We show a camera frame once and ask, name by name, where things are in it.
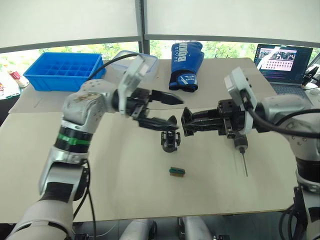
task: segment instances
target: blue plastic crate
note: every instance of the blue plastic crate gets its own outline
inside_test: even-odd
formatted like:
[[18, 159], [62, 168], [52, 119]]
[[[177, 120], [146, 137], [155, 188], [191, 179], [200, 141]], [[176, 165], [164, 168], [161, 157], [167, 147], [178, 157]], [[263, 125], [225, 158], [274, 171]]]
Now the blue plastic crate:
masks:
[[[44, 52], [23, 76], [37, 91], [76, 92], [103, 64], [99, 53]], [[100, 79], [105, 72], [101, 70], [94, 78]]]

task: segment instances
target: bottle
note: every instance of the bottle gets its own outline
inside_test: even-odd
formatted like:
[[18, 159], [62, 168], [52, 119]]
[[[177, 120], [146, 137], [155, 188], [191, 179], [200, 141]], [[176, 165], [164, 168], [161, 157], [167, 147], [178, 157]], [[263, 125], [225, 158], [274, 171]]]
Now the bottle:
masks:
[[3, 66], [6, 69], [7, 73], [16, 81], [20, 88], [25, 88], [26, 86], [28, 86], [28, 79], [26, 79], [24, 76], [21, 76], [13, 66], [9, 67], [7, 63], [5, 63]]

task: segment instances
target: tabletop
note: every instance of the tabletop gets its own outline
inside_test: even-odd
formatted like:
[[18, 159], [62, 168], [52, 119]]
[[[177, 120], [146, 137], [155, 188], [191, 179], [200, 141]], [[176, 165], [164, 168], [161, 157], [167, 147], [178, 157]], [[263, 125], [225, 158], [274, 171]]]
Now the tabletop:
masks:
[[[179, 119], [182, 111], [151, 110], [149, 116]], [[60, 122], [60, 112], [12, 113], [0, 127], [0, 223], [17, 222], [39, 199], [38, 181]], [[119, 113], [103, 116], [89, 148], [98, 221], [277, 211], [292, 204], [296, 161], [281, 135], [248, 134], [246, 177], [231, 139], [213, 131], [179, 132], [178, 150], [167, 153], [160, 132]], [[185, 169], [185, 176], [171, 176], [170, 167]], [[86, 201], [75, 221], [91, 220]]]
[[[250, 58], [204, 59], [197, 73], [198, 90], [195, 92], [169, 90], [171, 60], [161, 59], [159, 60], [159, 68], [154, 80], [149, 83], [141, 82], [139, 87], [173, 93], [184, 100], [184, 104], [180, 105], [164, 105], [154, 101], [149, 104], [149, 108], [152, 110], [183, 109], [185, 106], [189, 108], [215, 108], [219, 100], [230, 98], [224, 78], [236, 67], [241, 67], [246, 77], [248, 77], [258, 100], [276, 94]], [[108, 66], [104, 79], [117, 85], [121, 80], [121, 75], [111, 66]], [[71, 93], [35, 91], [30, 85], [24, 90], [10, 113], [60, 112], [66, 97]]]

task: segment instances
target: blue boxing glove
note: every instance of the blue boxing glove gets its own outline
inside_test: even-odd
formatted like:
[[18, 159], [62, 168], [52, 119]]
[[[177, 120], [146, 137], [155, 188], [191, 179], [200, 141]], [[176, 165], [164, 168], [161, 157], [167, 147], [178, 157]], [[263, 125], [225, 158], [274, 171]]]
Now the blue boxing glove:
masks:
[[194, 92], [198, 89], [196, 74], [205, 56], [201, 49], [202, 44], [198, 41], [172, 45], [170, 90]]

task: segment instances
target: clear plastic container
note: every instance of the clear plastic container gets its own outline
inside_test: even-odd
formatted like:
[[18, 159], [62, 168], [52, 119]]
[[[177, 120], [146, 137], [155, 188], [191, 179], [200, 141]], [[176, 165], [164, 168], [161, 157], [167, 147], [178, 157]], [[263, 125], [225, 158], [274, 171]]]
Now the clear plastic container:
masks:
[[[134, 53], [136, 52], [123, 50], [123, 51], [120, 51], [114, 58], [118, 58], [126, 54], [134, 54]], [[142, 79], [142, 82], [151, 82], [155, 78], [158, 72], [159, 59], [156, 56], [152, 56], [148, 54], [140, 53], [140, 55], [143, 56], [143, 58], [145, 59], [145, 63], [149, 66], [148, 71], [146, 72], [144, 78]], [[132, 59], [134, 58], [135, 57], [121, 59], [119, 61], [111, 63], [110, 66], [117, 71], [117, 76], [121, 79], [122, 75], [127, 70], [128, 66], [132, 62]]]

